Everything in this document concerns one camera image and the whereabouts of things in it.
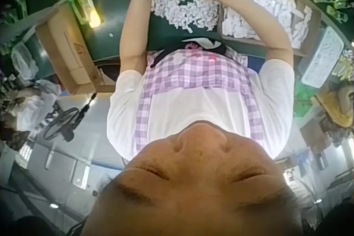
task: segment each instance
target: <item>shirt sleeve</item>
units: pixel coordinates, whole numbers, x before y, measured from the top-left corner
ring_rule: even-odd
[[[135,70],[120,74],[111,96],[107,117],[107,137],[115,150],[127,160],[135,153],[134,130],[142,75]]]
[[[284,149],[293,122],[294,69],[282,60],[269,60],[261,68],[259,80],[267,153],[274,159]]]

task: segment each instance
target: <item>forearm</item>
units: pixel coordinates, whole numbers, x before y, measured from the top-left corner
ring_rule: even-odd
[[[283,26],[253,0],[221,0],[239,13],[269,48],[267,59],[281,59],[293,65],[293,50]]]
[[[131,0],[124,22],[121,59],[143,57],[148,43],[151,0]]]

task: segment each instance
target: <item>yellow light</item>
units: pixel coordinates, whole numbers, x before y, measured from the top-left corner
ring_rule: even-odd
[[[91,28],[96,28],[101,25],[101,19],[100,16],[98,16],[97,11],[95,9],[92,9],[90,12],[90,27]]]

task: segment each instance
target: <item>nose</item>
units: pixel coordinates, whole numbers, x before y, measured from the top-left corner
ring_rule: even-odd
[[[196,123],[178,136],[179,150],[184,153],[228,152],[227,138],[223,131],[207,123]]]

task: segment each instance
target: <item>person's right arm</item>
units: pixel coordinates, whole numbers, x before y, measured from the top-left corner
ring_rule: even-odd
[[[267,60],[279,59],[294,65],[290,39],[277,19],[253,0],[217,0],[239,13],[268,47]]]

